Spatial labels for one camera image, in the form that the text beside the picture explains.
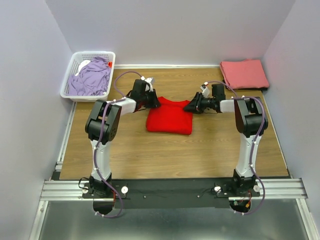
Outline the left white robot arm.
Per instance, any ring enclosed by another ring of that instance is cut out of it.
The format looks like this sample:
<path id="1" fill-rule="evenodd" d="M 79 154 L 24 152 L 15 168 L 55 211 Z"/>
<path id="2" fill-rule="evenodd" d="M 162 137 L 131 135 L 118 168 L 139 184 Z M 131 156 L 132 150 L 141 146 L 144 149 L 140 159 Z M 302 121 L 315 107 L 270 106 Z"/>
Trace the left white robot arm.
<path id="1" fill-rule="evenodd" d="M 90 194 L 105 198 L 115 190 L 112 186 L 110 151 L 121 116 L 135 113 L 141 108 L 155 109 L 160 106 L 155 89 L 141 92 L 131 90 L 120 99 L 97 100 L 94 103 L 85 124 L 85 132 L 92 147 L 93 164 L 88 179 Z"/>

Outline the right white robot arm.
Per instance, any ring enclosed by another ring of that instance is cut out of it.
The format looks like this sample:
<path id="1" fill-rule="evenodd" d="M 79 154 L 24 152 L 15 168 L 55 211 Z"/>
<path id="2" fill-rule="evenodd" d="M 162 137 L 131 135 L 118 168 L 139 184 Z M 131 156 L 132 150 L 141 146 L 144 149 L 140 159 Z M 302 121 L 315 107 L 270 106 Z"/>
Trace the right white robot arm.
<path id="1" fill-rule="evenodd" d="M 268 128 L 268 118 L 259 97 L 242 96 L 231 99 L 204 97 L 196 93 L 183 110 L 202 114 L 206 109 L 217 113 L 234 113 L 235 126 L 240 136 L 240 151 L 236 168 L 225 190 L 241 196 L 256 184 L 256 157 L 264 131 Z"/>

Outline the red t shirt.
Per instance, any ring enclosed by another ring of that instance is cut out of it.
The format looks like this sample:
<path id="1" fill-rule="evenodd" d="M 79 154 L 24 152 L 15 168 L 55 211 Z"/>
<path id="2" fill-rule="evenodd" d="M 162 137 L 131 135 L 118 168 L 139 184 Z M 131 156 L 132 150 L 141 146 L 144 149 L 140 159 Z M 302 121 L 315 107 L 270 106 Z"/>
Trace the red t shirt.
<path id="1" fill-rule="evenodd" d="M 184 110 L 190 101 L 171 101 L 161 96 L 160 107 L 151 108 L 146 119 L 148 132 L 190 135 L 193 130 L 193 114 Z"/>

